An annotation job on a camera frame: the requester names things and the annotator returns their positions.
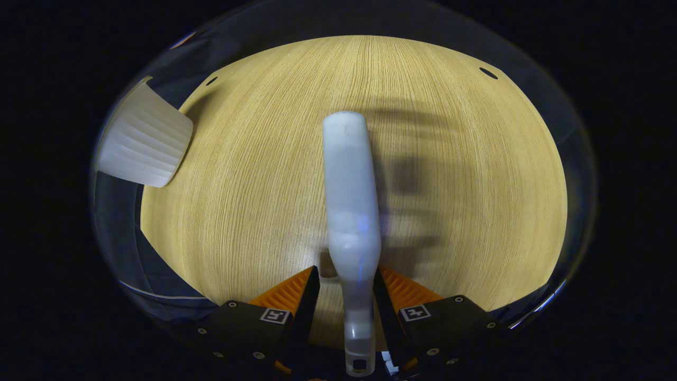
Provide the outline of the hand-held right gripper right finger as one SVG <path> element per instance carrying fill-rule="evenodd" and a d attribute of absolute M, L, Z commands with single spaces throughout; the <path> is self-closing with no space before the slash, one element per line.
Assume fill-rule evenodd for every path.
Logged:
<path fill-rule="evenodd" d="M 385 266 L 374 296 L 393 379 L 447 379 L 497 348 L 498 322 L 467 296 L 442 297 Z"/>

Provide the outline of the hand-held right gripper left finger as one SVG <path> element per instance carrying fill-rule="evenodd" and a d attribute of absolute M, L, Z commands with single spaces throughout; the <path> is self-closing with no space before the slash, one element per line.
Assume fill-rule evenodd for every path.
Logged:
<path fill-rule="evenodd" d="M 201 350 L 243 380 L 291 380 L 308 347 L 320 290 L 317 266 L 283 280 L 249 302 L 227 301 L 194 326 Z"/>

